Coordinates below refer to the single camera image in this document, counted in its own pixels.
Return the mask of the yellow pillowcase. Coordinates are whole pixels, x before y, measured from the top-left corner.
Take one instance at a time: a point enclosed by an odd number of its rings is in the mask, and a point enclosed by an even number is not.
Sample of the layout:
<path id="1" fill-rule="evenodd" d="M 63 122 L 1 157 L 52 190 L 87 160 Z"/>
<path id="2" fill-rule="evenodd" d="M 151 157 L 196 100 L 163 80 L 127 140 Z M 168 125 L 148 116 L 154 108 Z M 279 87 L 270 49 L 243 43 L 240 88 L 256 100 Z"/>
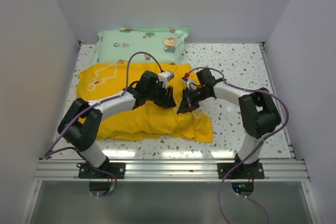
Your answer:
<path id="1" fill-rule="evenodd" d="M 86 101 L 103 99 L 120 92 L 125 83 L 139 80 L 145 71 L 159 73 L 155 63 L 98 63 L 78 74 L 77 97 Z M 98 140 L 140 141 L 163 135 L 211 143 L 213 130 L 210 118 L 195 110 L 177 114 L 177 108 L 163 109 L 148 101 L 145 105 L 121 112 L 101 122 Z"/>

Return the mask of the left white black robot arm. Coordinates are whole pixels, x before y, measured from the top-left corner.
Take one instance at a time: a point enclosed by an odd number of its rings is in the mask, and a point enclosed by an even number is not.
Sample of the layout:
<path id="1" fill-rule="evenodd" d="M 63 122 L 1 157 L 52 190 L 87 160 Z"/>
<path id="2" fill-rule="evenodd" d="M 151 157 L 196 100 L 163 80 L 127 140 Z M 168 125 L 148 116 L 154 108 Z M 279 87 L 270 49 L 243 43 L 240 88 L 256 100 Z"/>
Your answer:
<path id="1" fill-rule="evenodd" d="M 124 165 L 114 166 L 96 143 L 102 121 L 121 112 L 134 110 L 146 102 L 168 109 L 176 106 L 171 71 L 156 74 L 146 71 L 135 86 L 102 100 L 74 100 L 58 126 L 58 133 L 84 160 L 79 164 L 79 178 L 123 178 Z"/>

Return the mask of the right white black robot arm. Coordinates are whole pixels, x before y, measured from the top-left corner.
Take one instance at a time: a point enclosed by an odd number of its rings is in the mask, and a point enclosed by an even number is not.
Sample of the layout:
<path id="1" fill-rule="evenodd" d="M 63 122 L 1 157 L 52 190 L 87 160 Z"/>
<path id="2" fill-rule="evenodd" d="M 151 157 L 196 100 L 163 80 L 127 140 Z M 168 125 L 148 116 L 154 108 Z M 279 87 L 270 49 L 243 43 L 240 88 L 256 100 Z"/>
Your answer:
<path id="1" fill-rule="evenodd" d="M 245 138 L 232 163 L 218 163 L 219 179 L 264 178 L 259 155 L 267 138 L 276 132 L 281 124 L 280 113 L 274 103 L 275 96 L 266 88 L 250 90 L 227 82 L 225 77 L 215 78 L 213 68 L 197 67 L 198 83 L 189 79 L 186 73 L 183 80 L 186 88 L 182 91 L 182 100 L 178 114 L 191 113 L 200 107 L 200 102 L 215 98 L 225 100 L 240 109 Z"/>

